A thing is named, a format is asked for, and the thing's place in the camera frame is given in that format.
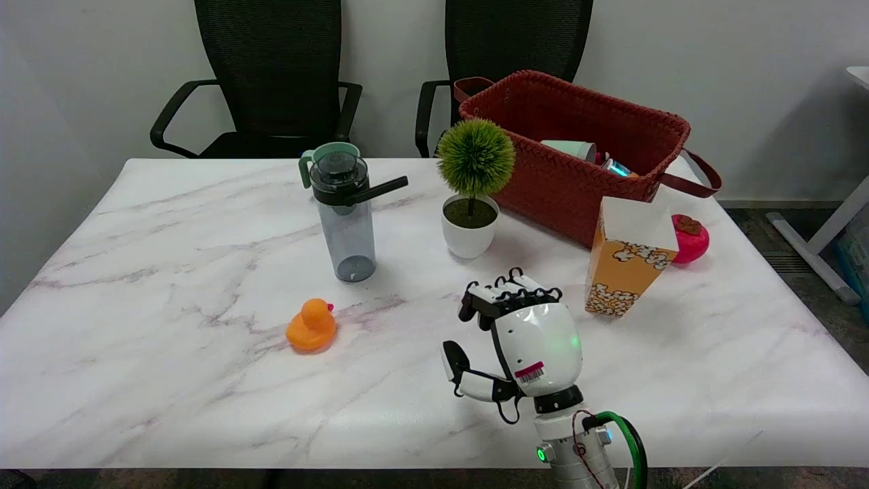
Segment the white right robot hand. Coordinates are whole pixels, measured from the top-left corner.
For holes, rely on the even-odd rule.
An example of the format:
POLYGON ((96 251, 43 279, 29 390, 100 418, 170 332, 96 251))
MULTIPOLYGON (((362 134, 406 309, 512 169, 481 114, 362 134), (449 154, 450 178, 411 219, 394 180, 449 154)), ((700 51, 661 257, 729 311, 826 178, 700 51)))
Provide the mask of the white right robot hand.
POLYGON ((563 292, 530 278, 519 267, 494 284, 469 282, 458 318, 476 319, 489 332, 503 374, 472 368, 456 341, 443 342, 441 358, 454 397, 515 405, 533 399, 538 415, 575 408, 584 401, 576 381, 583 369, 583 343, 563 292))

